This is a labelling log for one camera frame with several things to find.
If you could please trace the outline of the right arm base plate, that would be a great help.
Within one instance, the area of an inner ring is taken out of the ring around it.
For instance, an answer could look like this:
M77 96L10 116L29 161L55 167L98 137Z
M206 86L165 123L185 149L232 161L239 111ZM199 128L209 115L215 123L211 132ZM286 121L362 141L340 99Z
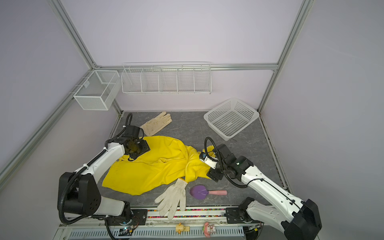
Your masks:
M248 223L250 221L247 213L239 207L226 208L225 217L227 218L227 223L229 224L241 224Z

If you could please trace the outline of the yellow trousers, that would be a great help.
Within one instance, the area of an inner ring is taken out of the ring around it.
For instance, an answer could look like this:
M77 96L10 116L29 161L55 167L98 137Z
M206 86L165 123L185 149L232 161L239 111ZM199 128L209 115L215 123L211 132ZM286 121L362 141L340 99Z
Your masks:
M200 160L200 152L195 148L165 136L144 140L151 150L134 161L128 155L119 158L104 178L104 188L139 196L179 178L186 182L207 178L210 167Z

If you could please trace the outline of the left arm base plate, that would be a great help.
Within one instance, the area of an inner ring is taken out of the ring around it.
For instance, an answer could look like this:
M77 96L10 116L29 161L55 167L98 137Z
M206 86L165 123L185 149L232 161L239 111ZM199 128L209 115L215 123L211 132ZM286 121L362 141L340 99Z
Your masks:
M142 226L146 224L147 215L148 209L131 209L106 220L109 226Z

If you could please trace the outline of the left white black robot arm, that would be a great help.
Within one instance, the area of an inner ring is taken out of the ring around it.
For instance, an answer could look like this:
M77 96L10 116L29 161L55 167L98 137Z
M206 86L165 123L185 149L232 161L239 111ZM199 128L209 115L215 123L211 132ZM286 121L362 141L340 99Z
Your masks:
M150 151L142 128L131 124L129 113L123 130L106 140L103 150L74 172L60 176L58 214L62 224L70 225L84 218L105 220L117 225L129 224L134 214L125 201L101 196L97 183L103 174L121 157L133 162Z

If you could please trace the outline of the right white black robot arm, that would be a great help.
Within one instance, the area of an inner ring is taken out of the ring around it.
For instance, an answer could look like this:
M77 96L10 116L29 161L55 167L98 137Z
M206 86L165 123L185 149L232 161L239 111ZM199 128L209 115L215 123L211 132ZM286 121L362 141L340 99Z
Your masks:
M258 224L257 231L264 225L282 232L288 240L315 240L322 229L319 208L315 202L302 199L284 190L270 180L258 167L244 156L235 157L229 148L213 145L210 156L208 149L201 154L201 161L210 166L208 177L215 182L226 178L241 189L252 189L269 202L263 205L247 197L238 207L226 208L229 224Z

